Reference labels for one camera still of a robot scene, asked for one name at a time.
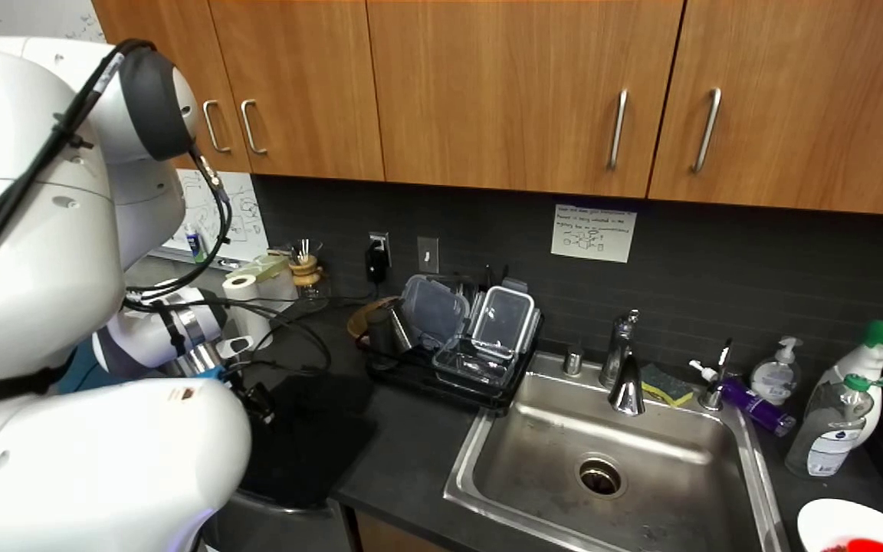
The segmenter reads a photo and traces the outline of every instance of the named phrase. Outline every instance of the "countertop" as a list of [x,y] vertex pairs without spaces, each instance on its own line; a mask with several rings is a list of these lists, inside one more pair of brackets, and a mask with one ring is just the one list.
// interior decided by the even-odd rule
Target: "countertop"
[[[344,330],[346,312],[349,310],[344,308],[324,310],[322,316],[309,316],[307,325],[327,343],[334,374],[367,376],[365,356]],[[318,361],[316,349],[294,335],[276,340],[272,356],[286,361]],[[349,471],[334,487],[334,499],[443,549],[556,549],[442,499],[442,487],[473,423],[468,411],[378,385],[367,417],[378,419],[378,436],[352,459]],[[804,549],[797,540],[797,511],[815,496],[842,496],[883,510],[883,478],[877,476],[867,445],[858,449],[833,478],[791,476],[782,470],[784,449],[769,436],[759,436],[759,445],[795,552]]]

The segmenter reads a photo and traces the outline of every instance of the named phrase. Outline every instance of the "wall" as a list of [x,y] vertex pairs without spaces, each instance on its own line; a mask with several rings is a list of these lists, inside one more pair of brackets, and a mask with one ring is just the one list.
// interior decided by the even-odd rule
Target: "wall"
[[442,271],[505,265],[545,312],[539,338],[586,353],[637,308],[648,361],[711,361],[734,338],[730,364],[748,371],[797,335],[819,374],[883,316],[883,217],[582,201],[637,213],[627,265],[595,265],[549,255],[556,195],[262,177],[257,201],[269,247],[322,243],[340,294],[370,292],[367,230],[393,235],[393,288],[415,274],[418,235],[437,235]]

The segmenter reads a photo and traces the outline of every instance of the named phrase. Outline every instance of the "sink basin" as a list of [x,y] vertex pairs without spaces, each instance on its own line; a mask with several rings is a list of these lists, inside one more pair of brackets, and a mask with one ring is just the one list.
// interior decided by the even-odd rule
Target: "sink basin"
[[748,419],[607,406],[599,374],[532,353],[503,417],[476,417],[443,486],[453,499],[560,549],[782,552],[777,495]]

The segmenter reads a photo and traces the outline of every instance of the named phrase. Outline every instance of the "soap bottle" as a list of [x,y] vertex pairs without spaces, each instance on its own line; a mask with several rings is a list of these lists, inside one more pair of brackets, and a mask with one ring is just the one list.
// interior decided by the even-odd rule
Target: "soap bottle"
[[846,454],[864,445],[883,406],[883,318],[871,321],[864,343],[846,353],[811,386],[804,426],[784,456],[795,471],[833,476]]
[[751,391],[766,399],[769,406],[782,407],[782,403],[797,391],[797,359],[795,349],[801,348],[797,338],[782,338],[773,359],[759,361],[751,371]]

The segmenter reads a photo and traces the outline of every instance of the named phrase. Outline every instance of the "metal handle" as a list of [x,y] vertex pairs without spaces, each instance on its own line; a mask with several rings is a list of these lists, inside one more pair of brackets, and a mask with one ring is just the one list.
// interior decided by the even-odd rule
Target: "metal handle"
[[720,115],[720,96],[722,96],[720,90],[711,90],[709,126],[704,126],[704,136],[699,137],[694,172],[702,172],[709,164],[709,147],[711,147],[711,136],[715,136],[717,115]]
[[612,147],[607,147],[607,169],[620,169],[624,107],[627,107],[627,90],[623,90],[617,99]]
[[217,142],[214,121],[209,117],[210,107],[221,112],[217,100],[202,100],[202,103],[198,103],[198,112],[202,112],[202,122],[204,122],[204,136],[209,136],[209,144],[210,144],[214,151],[221,151],[221,153],[231,153],[231,147],[221,147],[221,142]]
[[266,147],[257,147],[257,142],[254,142],[254,129],[252,129],[252,117],[247,117],[252,107],[257,107],[254,99],[239,100],[239,121],[245,122],[247,147],[252,147],[257,157],[266,157]]

